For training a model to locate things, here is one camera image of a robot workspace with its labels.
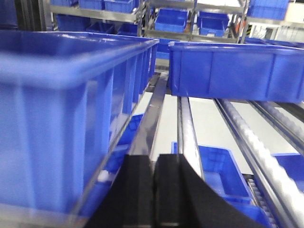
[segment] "white floor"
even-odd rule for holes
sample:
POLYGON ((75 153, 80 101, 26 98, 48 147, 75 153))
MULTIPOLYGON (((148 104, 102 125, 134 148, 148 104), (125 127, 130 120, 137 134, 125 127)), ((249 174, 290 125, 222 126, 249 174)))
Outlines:
MULTIPOLYGON (((151 93, 145 93, 136 109, 136 113, 143 113, 145 111, 151 95, 151 93)), ((241 172, 252 173, 213 101, 209 99, 191 98, 190 104, 198 144, 230 149, 234 154, 241 172)), ((271 153, 296 152, 250 105, 242 103, 233 103, 233 105, 271 153)), ((304 129, 302 122, 298 121, 285 110, 281 108, 279 108, 279 110, 304 129)), ((170 153, 171 142, 176 140, 177 97, 166 95, 154 149, 152 151, 153 160, 157 160, 160 153, 170 153)))

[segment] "plastic bin rim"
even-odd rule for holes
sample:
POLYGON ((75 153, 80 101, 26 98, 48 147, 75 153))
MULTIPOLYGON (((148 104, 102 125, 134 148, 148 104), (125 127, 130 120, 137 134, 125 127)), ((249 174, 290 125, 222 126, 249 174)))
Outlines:
POLYGON ((133 0, 104 0, 107 2, 115 2, 115 3, 130 3, 133 0))
POLYGON ((277 54, 301 54, 304 50, 295 47, 272 46, 263 44, 225 44, 225 43, 188 43, 188 42, 169 42, 169 50, 191 50, 191 51, 274 51, 277 54))
POLYGON ((129 37, 129 36, 121 36, 121 35, 114 35, 114 34, 105 34, 105 33, 94 33, 94 32, 40 32, 40 33, 49 33, 52 35, 70 35, 70 36, 83 36, 83 38, 92 38, 92 39, 123 39, 126 41, 141 41, 146 42, 153 40, 154 42, 150 43, 151 47, 159 42, 157 38, 147 38, 147 37, 129 37))
POLYGON ((92 78, 89 73, 92 68, 98 69, 100 73, 103 73, 127 59, 146 51, 158 42, 159 40, 154 39, 148 41, 148 43, 126 45, 115 51, 108 50, 103 53, 95 51, 91 52, 91 56, 87 58, 78 58, 82 54, 69 57, 68 59, 37 58, 37 56, 24 56, 3 51, 0 52, 0 69, 4 76, 0 77, 0 82, 48 89, 77 87, 92 78), (27 65, 26 69, 20 67, 24 66, 25 63, 27 65))
POLYGON ((273 157, 280 157, 280 156, 296 156, 301 155, 300 153, 273 153, 273 157))

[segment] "metal shelf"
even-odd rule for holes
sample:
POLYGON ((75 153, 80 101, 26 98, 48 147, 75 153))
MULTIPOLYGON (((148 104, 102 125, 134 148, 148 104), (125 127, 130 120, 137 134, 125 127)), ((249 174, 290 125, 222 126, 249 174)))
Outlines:
POLYGON ((304 29, 304 23, 291 22, 291 21, 285 21, 285 20, 272 20, 272 19, 265 19, 265 18, 247 17, 246 23, 261 23, 261 24, 279 25, 279 26, 304 29))
POLYGON ((76 7, 62 7, 62 6, 50 6, 50 10, 57 14, 68 14, 73 16, 94 18, 94 19, 106 19, 116 20, 123 22, 136 22, 138 19, 139 9, 133 13, 120 13, 106 10, 93 10, 93 9, 80 9, 76 7))
POLYGON ((217 6, 217 5, 209 5, 198 3, 195 10, 196 11, 212 11, 212 12, 220 12, 220 13, 230 13, 230 14, 243 14, 244 13, 244 3, 240 2, 240 6, 217 6))
POLYGON ((150 6, 169 7, 177 9, 193 9, 194 1, 175 1, 175 0, 149 0, 150 6))
POLYGON ((215 42, 215 43, 231 43, 237 42, 235 38, 224 38, 224 37, 208 37, 203 35, 192 35, 192 41, 204 41, 204 42, 215 42))
POLYGON ((147 30, 146 34, 151 38, 166 38, 166 39, 178 39, 188 41, 190 38, 189 33, 178 33, 178 32, 166 32, 159 30, 147 30))

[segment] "roller conveyor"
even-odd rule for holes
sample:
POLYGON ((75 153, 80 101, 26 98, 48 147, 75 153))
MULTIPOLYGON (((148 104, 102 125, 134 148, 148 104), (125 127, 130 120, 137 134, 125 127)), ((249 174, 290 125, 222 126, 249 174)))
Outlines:
MULTIPOLYGON (((204 164, 201 163, 201 159, 199 156, 200 154, 198 150, 198 143, 196 139, 191 114, 191 107, 188 98, 177 98, 179 155, 161 155, 158 163, 156 164, 155 162, 151 161, 151 159, 148 159, 152 157, 151 151, 155 134, 157 133, 157 125, 159 123, 159 118, 162 111, 163 99, 166 92, 167 78, 168 76, 165 73, 162 73, 160 77, 157 78, 157 82, 155 88, 153 89, 153 95, 151 97, 150 103, 146 109, 144 118, 141 121, 136 137, 131 145, 128 155, 128 162, 126 162, 127 164, 121 168, 121 172, 123 170, 128 169, 132 170, 130 172, 126 172, 130 175, 127 179, 124 180, 124 186, 128 185, 129 180, 131 181, 130 183, 133 183, 132 185, 142 183, 144 180, 146 180, 144 181, 145 184, 151 186, 153 183, 147 181, 147 179, 149 178, 149 175, 152 175, 155 167, 155 172, 158 175, 157 181, 162 181, 163 183, 166 183, 165 186, 159 184, 159 188, 166 189, 167 186, 170 190, 176 189, 175 194, 173 194, 173 198, 175 200, 167 201, 165 204, 156 203, 158 209, 157 211, 166 212, 162 216, 159 214, 154 215, 153 210, 143 213, 147 208, 147 205, 148 207, 152 207, 152 205, 149 205, 145 202, 145 199, 149 199, 151 201, 151 198, 155 196, 153 196, 152 191, 149 192, 147 189, 146 191, 144 191, 143 189, 145 189, 145 186, 139 184, 138 186, 140 186, 140 188, 138 188, 136 191, 130 191, 133 192, 133 194, 131 194, 129 198, 125 198, 125 205, 127 205, 128 203, 129 205, 133 205, 134 200, 137 200, 138 207, 124 207, 124 209, 119 212, 121 213, 120 215, 122 217, 133 218, 133 220, 129 219, 121 221, 121 227, 189 227, 189 225, 191 227, 211 227, 210 224, 208 225, 208 223, 206 226, 204 226, 203 221, 201 220, 202 217, 200 216, 205 216, 206 214, 198 213, 196 218, 187 216, 176 216, 176 213, 185 213, 185 209, 189 209, 192 210, 192 212, 195 212, 198 208, 203 207, 199 204, 199 202, 195 201, 196 198, 199 201, 200 197, 193 195, 193 193, 197 191, 196 185, 202 187, 207 192, 210 191, 208 187, 203 185, 204 181, 201 180, 204 179, 204 173, 202 171, 202 167, 204 167, 204 164), (140 165, 141 162, 148 165, 145 165, 143 167, 140 165), (153 167, 153 169, 151 169, 151 172, 149 171, 149 169, 146 169, 146 166, 149 166, 149 164, 150 167, 153 167), (160 173, 162 172, 166 172, 166 175, 160 177, 160 173), (194 183, 192 182, 193 180, 185 178, 185 174, 189 174, 189 176, 193 177, 196 182, 194 183), (185 192, 187 197, 182 198, 182 195, 185 192), (146 218, 149 219, 141 220, 142 216, 146 216, 146 218), (164 218, 171 218, 171 221, 165 221, 166 219, 164 218)), ((225 120, 229 130, 235 138, 237 145, 239 146, 242 154, 244 155, 247 163, 249 164, 254 174, 254 179, 247 179, 248 185, 255 196, 254 203, 261 207, 265 206, 266 209, 270 208, 271 211, 269 212, 269 216, 272 218, 272 220, 276 219, 273 223, 274 226, 277 223, 278 227, 280 228, 304 228, 303 193, 298 190, 294 181, 287 176, 285 170, 281 168, 277 161, 271 156, 269 150, 265 148, 263 143, 249 128, 249 126, 243 120, 242 116, 237 112, 232 103, 228 100, 220 99, 215 99, 214 103, 218 108, 220 114, 222 115, 223 119, 225 120)), ((267 121, 269 121, 273 125, 273 127, 278 130, 278 132, 282 134, 288 140, 288 142, 290 142, 299 152, 303 152, 303 135, 301 128, 292 124, 291 120, 289 120, 286 116, 276 110, 271 103, 249 103, 255 109, 257 109, 257 111, 267 121)), ((301 109, 299 108, 299 105, 296 105, 297 113, 292 109, 295 107, 295 104, 279 105, 301 120, 301 109)), ((114 141, 111 144, 112 150, 115 147, 115 143, 117 144, 117 142, 114 141)), ((92 178, 92 184, 96 182, 99 171, 103 169, 105 163, 107 162, 107 159, 108 157, 106 157, 105 160, 101 162, 99 169, 96 171, 96 175, 92 178)), ((118 188, 123 192, 122 195, 126 195, 128 193, 128 189, 124 189, 121 187, 122 185, 119 185, 118 188)), ((158 197, 159 199, 166 199, 163 194, 159 194, 158 197)), ((0 224, 1 227, 26 228, 84 227, 85 224, 87 228, 94 227, 90 226, 88 218, 79 217, 77 215, 77 211, 82 207, 82 204, 85 202, 85 200, 86 194, 84 194, 78 205, 75 206, 73 213, 69 215, 49 213, 33 209, 28 210, 17 207, 8 208, 5 205, 0 205, 0 209, 1 211, 3 211, 2 216, 0 216, 0 224), (8 216, 4 213, 9 209, 16 212, 16 216, 14 218, 8 218, 8 216)), ((227 208, 227 211, 231 210, 231 208, 227 206, 225 202, 222 202, 219 199, 217 200, 220 204, 223 204, 221 208, 227 208)), ((118 208, 118 206, 114 204, 113 201, 109 200, 108 205, 111 204, 115 206, 113 208, 118 208)))

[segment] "stacked blue bins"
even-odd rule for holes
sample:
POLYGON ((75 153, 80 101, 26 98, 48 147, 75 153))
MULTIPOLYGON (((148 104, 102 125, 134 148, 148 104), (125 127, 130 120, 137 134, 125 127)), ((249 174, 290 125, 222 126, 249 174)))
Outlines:
MULTIPOLYGON (((177 143, 172 143, 171 153, 177 153, 177 143)), ((229 202, 249 204, 252 195, 230 150, 199 145, 205 182, 229 202)))
POLYGON ((118 29, 117 34, 122 36, 137 36, 137 28, 138 26, 135 24, 130 23, 124 23, 121 25, 121 27, 118 29))
POLYGON ((299 153, 277 153, 273 156, 295 181, 298 189, 304 191, 304 156, 299 153))
POLYGON ((200 11, 197 25, 201 35, 214 34, 222 37, 228 27, 229 17, 223 13, 209 13, 200 11))
POLYGON ((11 0, 0 1, 0 29, 17 29, 17 15, 15 2, 11 0))
POLYGON ((169 50, 172 95, 293 103, 304 99, 302 49, 172 42, 169 50))
POLYGON ((171 41, 175 41, 173 39, 160 39, 159 44, 157 45, 156 57, 162 59, 169 59, 169 49, 168 43, 171 41))
POLYGON ((104 10, 104 0, 78 0, 79 7, 82 9, 104 10))
POLYGON ((90 18, 70 16, 64 14, 56 15, 59 31, 85 31, 90 25, 90 18))
POLYGON ((52 5, 57 5, 57 6, 74 6, 78 4, 78 0, 51 0, 52 5))
POLYGON ((273 226, 271 225, 269 218, 267 217, 266 213, 257 206, 253 205, 245 205, 241 203, 231 203, 230 204, 237 209, 238 211, 242 212, 252 220, 260 223, 261 225, 267 227, 267 228, 272 228, 273 226))
MULTIPOLYGON (((124 161, 124 155, 128 153, 129 147, 133 141, 136 134, 137 128, 143 114, 134 115, 124 131, 117 147, 113 151, 108 163, 106 164, 105 170, 103 172, 108 174, 109 177, 113 177, 119 170, 120 166, 124 161)), ((94 185, 86 204, 82 207, 80 215, 90 217, 94 211, 98 208, 100 203, 103 201, 104 197, 108 193, 112 184, 112 179, 98 181, 94 185)))
POLYGON ((248 15, 255 18, 284 20, 288 0, 250 0, 248 15))
POLYGON ((104 0, 108 11, 131 13, 135 7, 135 0, 104 0))
POLYGON ((158 40, 0 37, 0 202, 69 212, 153 73, 158 40))
POLYGON ((188 12, 178 9, 160 9, 155 21, 155 30, 184 32, 187 26, 188 12))
POLYGON ((87 32, 114 34, 114 24, 96 22, 86 28, 87 32))

